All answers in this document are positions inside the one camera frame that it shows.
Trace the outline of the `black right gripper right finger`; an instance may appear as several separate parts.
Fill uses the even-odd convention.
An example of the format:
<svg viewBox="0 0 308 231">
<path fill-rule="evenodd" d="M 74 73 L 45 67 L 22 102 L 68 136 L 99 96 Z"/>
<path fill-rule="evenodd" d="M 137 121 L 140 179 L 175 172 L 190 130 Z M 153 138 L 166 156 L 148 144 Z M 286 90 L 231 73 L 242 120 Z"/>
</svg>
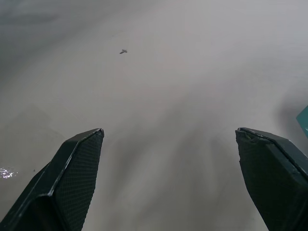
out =
<svg viewBox="0 0 308 231">
<path fill-rule="evenodd" d="M 308 158 L 288 139 L 238 128 L 247 191 L 270 231 L 308 229 Z"/>
</svg>

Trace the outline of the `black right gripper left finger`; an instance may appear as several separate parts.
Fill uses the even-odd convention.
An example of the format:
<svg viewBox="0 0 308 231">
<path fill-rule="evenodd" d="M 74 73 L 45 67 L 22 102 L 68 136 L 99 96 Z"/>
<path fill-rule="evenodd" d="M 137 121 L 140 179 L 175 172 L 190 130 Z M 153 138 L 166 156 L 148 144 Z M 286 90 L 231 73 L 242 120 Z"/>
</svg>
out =
<svg viewBox="0 0 308 231">
<path fill-rule="evenodd" d="M 95 191 L 104 130 L 66 140 L 27 184 L 0 223 L 2 231 L 80 231 Z"/>
</svg>

